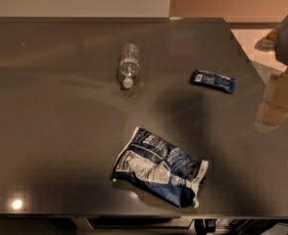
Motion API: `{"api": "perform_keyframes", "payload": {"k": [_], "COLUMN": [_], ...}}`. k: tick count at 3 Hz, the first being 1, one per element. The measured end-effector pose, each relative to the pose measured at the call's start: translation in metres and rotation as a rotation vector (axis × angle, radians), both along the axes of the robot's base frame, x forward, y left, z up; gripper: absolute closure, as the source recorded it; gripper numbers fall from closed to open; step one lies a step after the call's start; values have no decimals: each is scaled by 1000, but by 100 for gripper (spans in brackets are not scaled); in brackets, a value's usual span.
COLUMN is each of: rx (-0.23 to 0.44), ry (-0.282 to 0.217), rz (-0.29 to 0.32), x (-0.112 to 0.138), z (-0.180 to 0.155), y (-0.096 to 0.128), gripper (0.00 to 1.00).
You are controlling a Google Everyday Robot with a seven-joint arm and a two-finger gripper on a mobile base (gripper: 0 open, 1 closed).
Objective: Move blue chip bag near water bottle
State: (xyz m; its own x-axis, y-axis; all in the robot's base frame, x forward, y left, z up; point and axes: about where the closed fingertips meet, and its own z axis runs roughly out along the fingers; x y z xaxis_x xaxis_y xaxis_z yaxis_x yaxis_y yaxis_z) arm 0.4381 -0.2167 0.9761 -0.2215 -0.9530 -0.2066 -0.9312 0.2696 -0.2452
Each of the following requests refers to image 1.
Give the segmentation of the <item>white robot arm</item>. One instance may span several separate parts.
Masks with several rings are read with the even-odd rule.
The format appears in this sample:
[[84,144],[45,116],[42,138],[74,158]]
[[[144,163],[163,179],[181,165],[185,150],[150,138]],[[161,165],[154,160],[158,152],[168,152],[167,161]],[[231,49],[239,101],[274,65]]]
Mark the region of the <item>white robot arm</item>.
[[288,15],[272,34],[275,58],[287,68],[281,74],[272,73],[267,81],[255,123],[262,133],[277,128],[288,116]]

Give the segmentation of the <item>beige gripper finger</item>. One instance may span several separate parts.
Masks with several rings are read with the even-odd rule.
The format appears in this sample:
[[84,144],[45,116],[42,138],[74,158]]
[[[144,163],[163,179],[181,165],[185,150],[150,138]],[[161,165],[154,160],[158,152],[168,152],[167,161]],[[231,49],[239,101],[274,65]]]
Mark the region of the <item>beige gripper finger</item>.
[[288,68],[272,73],[267,81],[263,102],[257,113],[255,127],[262,133],[277,128],[288,116]]

